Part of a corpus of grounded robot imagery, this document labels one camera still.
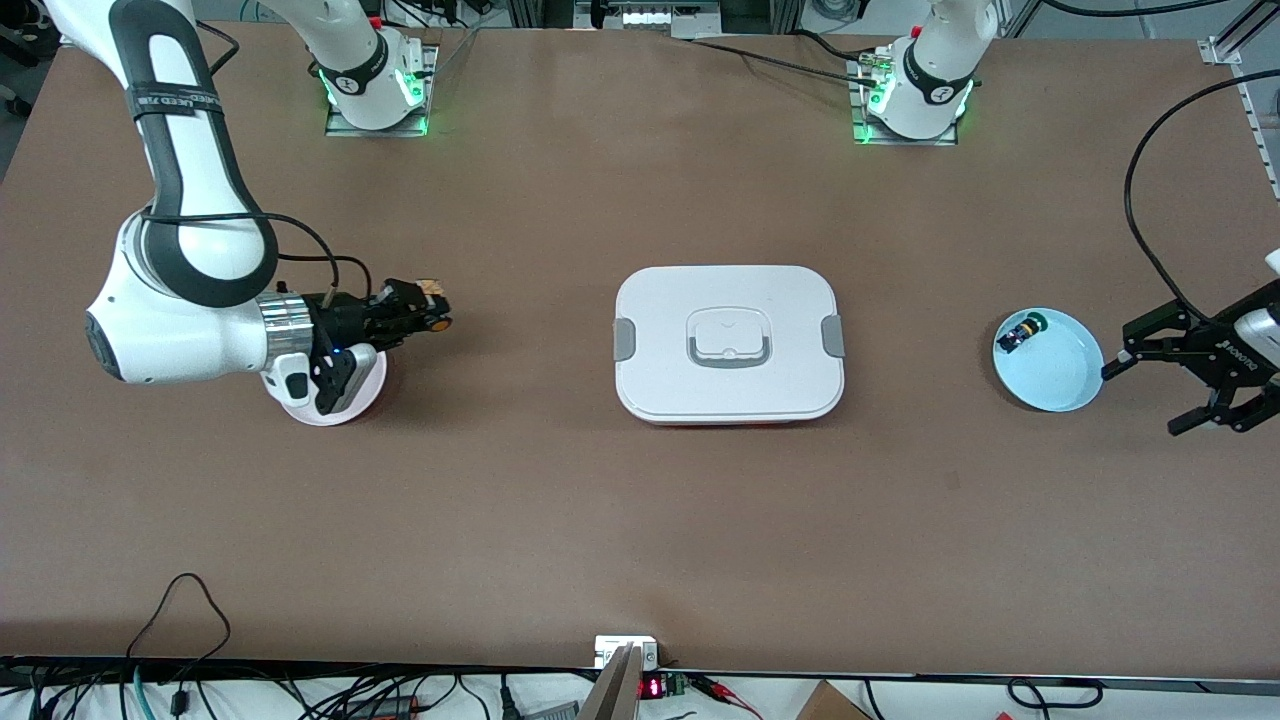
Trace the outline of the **light blue round plate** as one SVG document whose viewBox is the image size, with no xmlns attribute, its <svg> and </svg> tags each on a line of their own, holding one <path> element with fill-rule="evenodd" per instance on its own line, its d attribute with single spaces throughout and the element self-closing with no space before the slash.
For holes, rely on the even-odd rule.
<svg viewBox="0 0 1280 720">
<path fill-rule="evenodd" d="M 1011 354 L 997 338 L 1028 313 L 1042 313 L 1048 328 Z M 1105 365 L 1100 343 L 1074 316 L 1052 307 L 1029 307 L 1000 323 L 991 345 L 995 373 L 1004 388 L 1020 402 L 1044 413 L 1071 413 L 1100 393 Z"/>
</svg>

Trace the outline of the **small white box device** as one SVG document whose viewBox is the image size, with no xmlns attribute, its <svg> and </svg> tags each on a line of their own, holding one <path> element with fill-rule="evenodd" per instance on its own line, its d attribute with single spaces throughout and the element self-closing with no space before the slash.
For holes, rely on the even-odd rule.
<svg viewBox="0 0 1280 720">
<path fill-rule="evenodd" d="M 593 669 L 603 670 L 613 655 L 627 647 L 640 648 L 643 670 L 657 671 L 660 667 L 660 646 L 652 635 L 599 634 L 593 646 Z"/>
</svg>

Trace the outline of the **pink round plate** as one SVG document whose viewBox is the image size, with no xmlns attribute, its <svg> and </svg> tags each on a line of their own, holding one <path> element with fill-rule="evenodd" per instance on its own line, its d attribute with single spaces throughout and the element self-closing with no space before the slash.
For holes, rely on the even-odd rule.
<svg viewBox="0 0 1280 720">
<path fill-rule="evenodd" d="M 367 415 L 387 383 L 390 364 L 385 352 L 374 354 L 369 345 L 355 346 L 355 375 L 337 406 L 320 409 L 320 370 L 308 365 L 308 355 L 283 354 L 271 359 L 260 373 L 266 392 L 294 418 L 311 427 L 338 427 Z"/>
</svg>

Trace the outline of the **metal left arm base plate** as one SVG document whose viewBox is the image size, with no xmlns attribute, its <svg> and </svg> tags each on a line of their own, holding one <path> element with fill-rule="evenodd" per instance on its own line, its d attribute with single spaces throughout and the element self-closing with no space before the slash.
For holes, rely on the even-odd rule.
<svg viewBox="0 0 1280 720">
<path fill-rule="evenodd" d="M 890 46 L 860 51 L 856 60 L 846 61 L 846 72 L 852 77 L 849 82 L 850 106 L 852 113 L 852 137 L 859 143 L 881 146 L 954 146 L 957 143 L 957 127 L 966 110 L 969 87 L 961 95 L 948 117 L 948 126 L 942 133 L 929 138 L 914 138 L 900 135 L 884 123 L 874 110 L 886 102 L 893 90 Z"/>
</svg>

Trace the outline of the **grey slanted bar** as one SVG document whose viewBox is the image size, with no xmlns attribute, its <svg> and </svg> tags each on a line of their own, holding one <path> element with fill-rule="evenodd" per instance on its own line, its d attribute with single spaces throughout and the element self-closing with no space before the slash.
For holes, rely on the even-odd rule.
<svg viewBox="0 0 1280 720">
<path fill-rule="evenodd" d="M 575 720 L 637 720 L 637 685 L 643 674 L 640 648 L 617 651 L 600 671 Z"/>
</svg>

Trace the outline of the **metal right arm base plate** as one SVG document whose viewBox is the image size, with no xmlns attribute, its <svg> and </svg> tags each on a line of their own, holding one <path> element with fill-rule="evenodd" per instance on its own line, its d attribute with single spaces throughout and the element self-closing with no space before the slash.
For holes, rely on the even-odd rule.
<svg viewBox="0 0 1280 720">
<path fill-rule="evenodd" d="M 394 123 L 381 128 L 352 124 L 349 117 L 343 113 L 343 101 L 330 95 L 325 135 L 365 138 L 425 137 L 430 128 L 438 56 L 438 45 L 421 45 L 417 40 L 412 40 L 408 49 L 399 54 L 397 60 L 399 65 L 390 72 L 390 78 L 372 83 L 374 99 L 380 102 L 376 119 L 390 117 L 392 110 L 404 110 L 396 117 Z"/>
</svg>

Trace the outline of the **perforated aluminium strip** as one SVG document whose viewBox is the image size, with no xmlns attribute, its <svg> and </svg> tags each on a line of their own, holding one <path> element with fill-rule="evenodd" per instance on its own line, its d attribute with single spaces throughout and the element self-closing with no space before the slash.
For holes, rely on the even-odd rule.
<svg viewBox="0 0 1280 720">
<path fill-rule="evenodd" d="M 1206 65 L 1239 78 L 1245 119 L 1274 197 L 1280 202 L 1280 0 L 1249 0 L 1216 33 L 1198 42 Z"/>
</svg>

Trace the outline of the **white lidded lunch box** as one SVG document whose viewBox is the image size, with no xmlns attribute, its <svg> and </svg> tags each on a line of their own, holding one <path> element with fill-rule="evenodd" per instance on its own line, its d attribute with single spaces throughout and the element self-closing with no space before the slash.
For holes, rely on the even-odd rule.
<svg viewBox="0 0 1280 720">
<path fill-rule="evenodd" d="M 614 389 L 655 425 L 808 421 L 845 389 L 833 288 L 796 265 L 649 266 L 620 287 Z"/>
</svg>

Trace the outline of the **metal equipment rack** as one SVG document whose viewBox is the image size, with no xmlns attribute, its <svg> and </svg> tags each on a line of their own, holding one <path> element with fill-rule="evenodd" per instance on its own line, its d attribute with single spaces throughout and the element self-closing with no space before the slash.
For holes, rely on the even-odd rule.
<svg viewBox="0 0 1280 720">
<path fill-rule="evenodd" d="M 525 29 L 650 31 L 675 38 L 787 35 L 809 0 L 490 0 Z"/>
</svg>

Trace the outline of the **brown cardboard piece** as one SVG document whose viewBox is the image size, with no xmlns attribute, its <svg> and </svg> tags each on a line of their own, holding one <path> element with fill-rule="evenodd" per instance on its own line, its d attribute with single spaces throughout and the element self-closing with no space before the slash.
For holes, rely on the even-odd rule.
<svg viewBox="0 0 1280 720">
<path fill-rule="evenodd" d="M 874 720 L 827 680 L 819 680 L 795 720 Z"/>
</svg>

